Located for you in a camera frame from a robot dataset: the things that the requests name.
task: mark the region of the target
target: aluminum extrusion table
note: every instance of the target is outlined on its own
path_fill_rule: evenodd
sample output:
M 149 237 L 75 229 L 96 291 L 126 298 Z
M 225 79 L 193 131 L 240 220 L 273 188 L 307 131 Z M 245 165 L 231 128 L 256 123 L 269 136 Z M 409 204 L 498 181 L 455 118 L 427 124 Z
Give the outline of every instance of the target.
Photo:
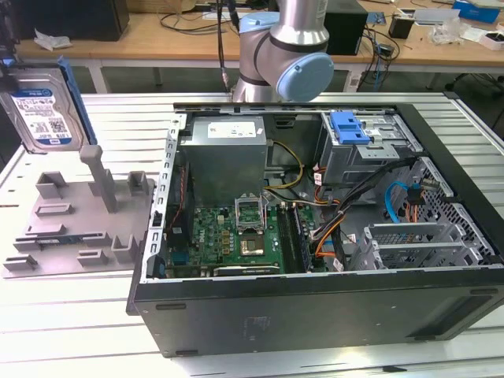
M 174 102 L 225 102 L 225 94 L 84 96 L 115 177 L 143 170 L 156 178 Z M 323 94 L 316 101 L 413 103 L 504 217 L 504 145 L 460 100 L 443 94 Z M 14 254 L 44 170 L 89 180 L 77 153 L 28 155 L 21 148 L 0 174 L 0 259 Z M 504 308 L 449 342 L 360 346 L 196 358 L 163 358 L 141 317 L 124 309 L 132 272 L 0 280 L 0 376 L 371 376 L 504 374 Z M 337 324 L 328 322 L 328 329 Z

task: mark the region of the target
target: workbench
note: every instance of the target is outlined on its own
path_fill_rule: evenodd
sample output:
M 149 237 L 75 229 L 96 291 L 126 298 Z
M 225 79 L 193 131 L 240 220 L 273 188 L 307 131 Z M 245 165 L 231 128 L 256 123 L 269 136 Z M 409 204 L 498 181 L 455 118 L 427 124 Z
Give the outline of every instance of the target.
M 156 178 L 174 102 L 226 102 L 225 94 L 84 96 L 102 160 L 114 178 L 143 170 Z M 443 94 L 323 94 L 316 102 L 412 103 L 504 217 L 504 144 L 459 99 Z M 0 260 L 16 253 L 42 171 L 90 180 L 78 153 L 29 155 L 19 149 L 0 174 Z M 165 359 L 141 317 L 125 313 L 132 271 L 0 279 L 0 376 L 390 376 L 471 377 L 504 372 L 504 308 L 448 342 L 360 346 Z M 323 319 L 332 328 L 344 319 Z
M 425 6 L 432 8 L 450 8 L 430 0 L 419 0 Z M 410 0 L 399 0 L 395 5 L 375 2 L 360 2 L 370 12 L 384 12 L 390 16 L 397 8 L 418 8 Z M 156 14 L 131 14 L 128 29 L 118 42 L 72 41 L 74 47 L 53 52 L 43 50 L 33 41 L 25 40 L 19 46 L 19 55 L 27 61 L 54 61 L 56 57 L 68 57 L 74 66 L 87 67 L 91 73 L 97 93 L 109 93 L 109 86 L 102 74 L 102 67 L 151 67 L 154 68 L 156 84 L 162 83 L 159 68 L 217 68 L 217 36 L 185 35 L 163 28 Z M 391 18 L 387 25 L 376 25 L 377 31 L 387 34 Z M 499 16 L 496 22 L 504 21 Z M 175 22 L 175 17 L 169 18 L 169 24 Z M 180 20 L 178 28 L 197 28 L 215 24 L 215 20 L 197 19 L 193 21 Z M 463 20 L 475 27 L 495 30 L 495 25 Z M 226 66 L 239 67 L 239 37 L 236 33 L 224 27 L 224 56 Z M 453 73 L 504 73 L 504 52 L 491 51 L 478 43 L 465 41 L 463 45 L 451 44 L 435 46 L 428 38 L 431 27 L 414 25 L 409 38 L 398 39 L 401 53 L 391 64 L 394 72 L 453 72 Z M 386 42 L 378 37 L 379 42 Z M 372 60 L 371 43 L 364 39 L 358 54 L 355 56 L 334 56 L 335 69 L 348 71 L 344 91 L 356 91 L 363 72 Z

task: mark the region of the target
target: black case frame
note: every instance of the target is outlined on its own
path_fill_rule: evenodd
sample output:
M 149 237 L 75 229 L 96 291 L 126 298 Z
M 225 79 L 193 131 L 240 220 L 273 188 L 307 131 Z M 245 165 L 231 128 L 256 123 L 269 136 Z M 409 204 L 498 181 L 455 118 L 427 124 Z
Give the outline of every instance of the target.
M 205 108 L 214 111 L 222 105 L 205 104 Z M 316 110 L 339 104 L 302 106 Z M 239 113 L 240 104 L 234 107 Z M 464 205 L 495 252 L 504 251 L 504 220 L 421 115 L 408 104 L 365 106 L 384 107 L 395 109 L 406 122 L 454 191 L 455 201 Z M 504 301 L 503 271 L 484 265 L 443 271 L 139 284 L 140 260 L 130 309 L 134 298 L 167 358 L 447 340 Z M 501 260 L 498 255 L 492 262 Z

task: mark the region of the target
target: hard drive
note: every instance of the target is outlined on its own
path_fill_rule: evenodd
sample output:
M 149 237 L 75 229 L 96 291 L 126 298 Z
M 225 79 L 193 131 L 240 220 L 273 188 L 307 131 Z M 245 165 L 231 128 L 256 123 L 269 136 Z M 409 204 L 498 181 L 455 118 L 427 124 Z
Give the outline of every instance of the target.
M 19 89 L 1 93 L 0 102 L 33 154 L 80 150 L 96 144 L 91 122 L 68 63 L 9 67 Z

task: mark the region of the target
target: motherboard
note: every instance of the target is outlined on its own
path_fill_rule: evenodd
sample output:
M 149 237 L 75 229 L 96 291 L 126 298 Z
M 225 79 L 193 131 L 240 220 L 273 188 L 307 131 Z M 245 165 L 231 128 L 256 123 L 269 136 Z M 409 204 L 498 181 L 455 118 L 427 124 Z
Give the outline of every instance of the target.
M 309 231 L 315 228 L 311 208 L 300 205 L 295 209 L 281 206 L 261 209 L 264 227 L 257 230 L 243 227 L 258 219 L 257 208 L 240 208 L 238 217 L 232 207 L 197 208 L 192 243 L 188 250 L 172 250 L 168 276 L 234 276 L 257 274 L 257 269 L 269 274 L 298 269 L 306 272 L 305 262 L 296 264 L 293 260 L 309 260 L 306 240 Z M 299 238 L 303 238 L 304 246 L 298 245 Z

